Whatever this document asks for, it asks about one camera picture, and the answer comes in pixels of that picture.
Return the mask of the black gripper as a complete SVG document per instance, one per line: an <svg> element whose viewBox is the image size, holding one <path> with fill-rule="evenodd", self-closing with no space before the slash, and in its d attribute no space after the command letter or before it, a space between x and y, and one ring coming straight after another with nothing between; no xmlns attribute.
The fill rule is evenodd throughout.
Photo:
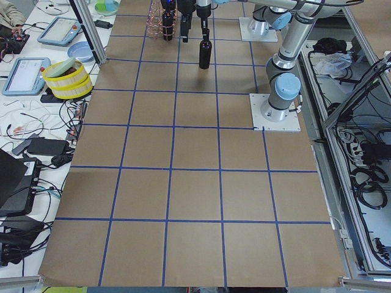
<svg viewBox="0 0 391 293"><path fill-rule="evenodd" d="M200 18L202 34L205 34L205 28L210 30L208 17L211 15L211 3L212 0L196 0L196 12Z"/></svg>
<svg viewBox="0 0 391 293"><path fill-rule="evenodd" d="M187 43L191 30L192 14L196 9L196 0L177 0L178 11L182 14L180 20L180 36L183 43Z"/></svg>

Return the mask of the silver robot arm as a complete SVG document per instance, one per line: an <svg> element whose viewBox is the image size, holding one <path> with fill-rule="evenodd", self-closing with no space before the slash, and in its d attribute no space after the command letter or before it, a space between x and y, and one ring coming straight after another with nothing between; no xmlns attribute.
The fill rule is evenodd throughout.
<svg viewBox="0 0 391 293"><path fill-rule="evenodd" d="M261 9L261 20L275 29L288 28L283 43L266 65L271 86L261 114L272 122L283 121L289 107L299 95L301 82L292 73L296 60L318 18L334 15L343 7L362 1L252 1Z"/></svg>
<svg viewBox="0 0 391 293"><path fill-rule="evenodd" d="M211 15L213 1L177 1L181 13L180 35L183 42L188 41L191 29L192 14L197 13L201 19L202 38L209 39L208 17ZM288 9L257 4L250 18L239 18L241 39L247 42L278 41L276 32L283 29L291 20Z"/></svg>

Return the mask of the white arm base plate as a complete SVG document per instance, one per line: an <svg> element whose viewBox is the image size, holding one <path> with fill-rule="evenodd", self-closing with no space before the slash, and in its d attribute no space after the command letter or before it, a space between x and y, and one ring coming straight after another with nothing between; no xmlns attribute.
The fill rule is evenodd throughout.
<svg viewBox="0 0 391 293"><path fill-rule="evenodd" d="M253 18L239 17L241 39L246 42L277 43L276 30L266 21L257 21Z"/></svg>
<svg viewBox="0 0 391 293"><path fill-rule="evenodd" d="M269 94L249 95L254 131L300 132L294 102L288 109L276 110L269 104Z"/></svg>

